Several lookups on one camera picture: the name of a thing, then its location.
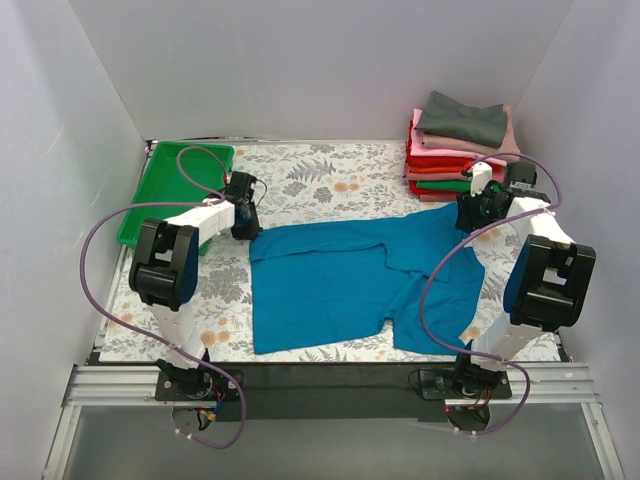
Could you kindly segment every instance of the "floral tablecloth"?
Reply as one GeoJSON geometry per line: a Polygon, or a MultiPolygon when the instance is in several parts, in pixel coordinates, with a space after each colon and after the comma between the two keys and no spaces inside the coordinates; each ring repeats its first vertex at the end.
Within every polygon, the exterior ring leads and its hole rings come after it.
{"type": "MultiPolygon", "coordinates": [[[[320,221],[402,216],[442,204],[421,203],[401,178],[404,146],[377,144],[269,144],[236,147],[234,169],[252,173],[268,185],[258,206],[264,228],[320,221]]],[[[262,195],[256,187],[256,198],[262,195]]],[[[485,266],[478,309],[463,341],[477,337],[502,311],[501,297],[518,252],[509,226],[494,229],[473,245],[485,266]]],[[[128,286],[131,251],[121,265],[113,312],[122,320],[158,332],[148,309],[128,286]]],[[[251,268],[248,242],[223,234],[200,258],[193,298],[197,329],[213,361],[234,362],[422,362],[451,356],[420,355],[393,348],[387,323],[375,336],[267,355],[253,351],[251,268]]],[[[155,361],[164,347],[115,323],[107,326],[101,361],[155,361]]],[[[552,334],[531,342],[520,360],[559,360],[552,334]]]]}

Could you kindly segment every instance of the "green tray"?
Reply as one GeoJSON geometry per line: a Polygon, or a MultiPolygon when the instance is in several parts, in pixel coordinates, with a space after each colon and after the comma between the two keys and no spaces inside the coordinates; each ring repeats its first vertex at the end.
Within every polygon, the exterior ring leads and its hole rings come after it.
{"type": "MultiPolygon", "coordinates": [[[[160,142],[156,145],[149,166],[140,181],[138,191],[131,203],[144,202],[200,202],[207,192],[191,185],[178,171],[176,156],[185,147],[198,145],[215,153],[224,163],[227,172],[233,162],[233,147],[203,145],[183,142],[160,142]]],[[[224,186],[222,169],[210,155],[198,150],[190,150],[182,156],[182,166],[196,182],[220,189],[224,186]]],[[[147,218],[167,218],[188,210],[181,207],[147,207],[129,210],[120,225],[118,242],[134,248],[142,222],[147,218]]],[[[200,247],[200,255],[207,251],[208,243],[200,247]]]]}

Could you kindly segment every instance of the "blue fabric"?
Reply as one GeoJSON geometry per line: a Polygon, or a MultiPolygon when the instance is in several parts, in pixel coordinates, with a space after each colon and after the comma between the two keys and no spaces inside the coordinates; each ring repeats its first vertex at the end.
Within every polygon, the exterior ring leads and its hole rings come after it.
{"type": "MultiPolygon", "coordinates": [[[[255,352],[269,353],[379,333],[393,320],[394,346],[451,354],[424,333],[418,305],[427,277],[463,238],[457,207],[400,218],[295,225],[251,243],[255,352]]],[[[484,268],[463,249],[438,273],[426,319],[442,340],[471,323],[484,268]]]]}

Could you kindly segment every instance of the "green cloth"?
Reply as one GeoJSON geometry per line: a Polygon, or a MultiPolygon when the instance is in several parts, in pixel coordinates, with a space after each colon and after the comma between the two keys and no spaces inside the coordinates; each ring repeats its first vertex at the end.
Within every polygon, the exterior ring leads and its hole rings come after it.
{"type": "Polygon", "coordinates": [[[507,133],[507,114],[504,105],[467,107],[434,90],[415,129],[499,148],[507,133]]]}
{"type": "Polygon", "coordinates": [[[471,182],[466,180],[441,180],[437,182],[416,182],[418,188],[429,190],[449,190],[451,192],[468,192],[471,189],[471,182]]]}

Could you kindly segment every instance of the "wall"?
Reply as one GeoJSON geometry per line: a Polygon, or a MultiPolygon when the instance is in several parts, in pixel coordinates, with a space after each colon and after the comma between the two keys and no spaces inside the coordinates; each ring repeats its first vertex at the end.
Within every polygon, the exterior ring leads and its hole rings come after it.
{"type": "MultiPolygon", "coordinates": [[[[0,2],[0,64],[0,478],[36,479],[99,320],[80,244],[132,195],[144,143],[65,0],[0,2]]],[[[116,227],[90,254],[103,299],[116,227]]]]}
{"type": "Polygon", "coordinates": [[[147,139],[400,139],[434,88],[516,103],[571,1],[70,3],[147,139]]]}
{"type": "Polygon", "coordinates": [[[627,478],[640,478],[638,2],[576,0],[518,106],[527,150],[557,174],[559,219],[598,260],[563,338],[589,363],[627,478]]]}

